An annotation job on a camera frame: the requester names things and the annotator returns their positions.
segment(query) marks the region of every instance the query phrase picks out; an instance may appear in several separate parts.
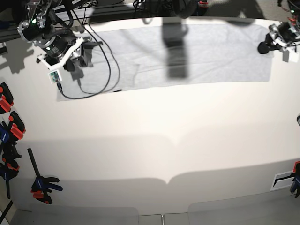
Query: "white table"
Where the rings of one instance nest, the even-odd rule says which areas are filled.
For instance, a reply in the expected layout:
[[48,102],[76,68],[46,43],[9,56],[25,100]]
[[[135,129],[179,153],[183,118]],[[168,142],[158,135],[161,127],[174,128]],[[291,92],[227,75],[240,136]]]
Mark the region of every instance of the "white table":
[[[184,22],[226,23],[205,17]],[[93,28],[161,24],[161,18],[148,25],[136,19]],[[18,45],[22,40],[8,43],[10,56],[18,58]],[[278,51],[269,82],[183,85],[57,102],[47,69],[36,63],[42,50],[32,49],[20,73],[0,71],[27,130],[17,145],[20,173],[11,182],[21,209],[38,203],[30,195],[35,174],[28,147],[41,174],[61,180],[64,191],[51,194],[54,204],[134,207],[140,215],[187,212],[196,202],[268,192],[274,175],[290,171],[300,157],[300,64],[283,62]]]

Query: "gray mat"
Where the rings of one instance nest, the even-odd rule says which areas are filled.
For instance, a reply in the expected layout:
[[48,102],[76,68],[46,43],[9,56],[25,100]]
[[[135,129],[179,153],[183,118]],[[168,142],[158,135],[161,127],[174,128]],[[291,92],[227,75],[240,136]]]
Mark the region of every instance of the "gray mat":
[[[270,79],[273,54],[260,55],[258,44],[268,30],[250,23],[169,24],[128,30],[100,32],[111,47],[103,49],[112,75],[107,92],[218,82],[266,82]],[[62,72],[62,86],[69,97],[100,91],[109,69],[99,49],[87,52],[90,65],[70,76]],[[65,100],[58,94],[58,100]]]

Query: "white tabletop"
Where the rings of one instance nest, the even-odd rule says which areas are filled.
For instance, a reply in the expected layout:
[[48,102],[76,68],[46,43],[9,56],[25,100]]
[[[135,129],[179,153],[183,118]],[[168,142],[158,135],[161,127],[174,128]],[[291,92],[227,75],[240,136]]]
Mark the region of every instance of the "white tabletop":
[[[230,20],[265,27],[274,23]],[[101,32],[162,23],[162,18],[149,24],[135,19],[93,28]],[[183,23],[226,21],[204,17]],[[21,39],[8,43],[8,54],[17,57],[15,46],[21,44]],[[300,63],[283,62],[279,51],[274,52],[269,82],[182,85],[57,102],[56,85],[50,84],[46,67],[36,63],[42,50],[32,49],[20,73],[12,74],[9,67],[0,71],[27,130],[17,145],[23,155],[18,177],[35,177],[27,154],[31,147],[43,175],[105,182],[97,194],[90,193],[88,183],[80,186],[92,202],[70,200],[80,194],[64,190],[53,193],[56,204],[130,206],[144,215],[186,212],[195,202],[267,192],[274,175],[291,170],[300,157]],[[232,174],[223,174],[224,188],[218,181],[222,171]],[[237,185],[245,173],[244,182],[254,187]]]

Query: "gray cloth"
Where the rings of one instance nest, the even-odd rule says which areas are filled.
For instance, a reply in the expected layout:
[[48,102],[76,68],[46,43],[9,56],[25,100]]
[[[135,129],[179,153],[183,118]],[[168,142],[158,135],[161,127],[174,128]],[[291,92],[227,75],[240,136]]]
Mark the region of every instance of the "gray cloth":
[[[180,84],[218,82],[266,82],[270,79],[273,54],[260,55],[257,46],[268,30],[250,23],[168,24],[99,32],[110,46],[103,49],[111,65],[105,90],[134,90]],[[62,74],[65,95],[83,97],[100,91],[109,69],[98,46],[87,51],[90,65],[72,76]],[[58,100],[65,100],[58,94]]]

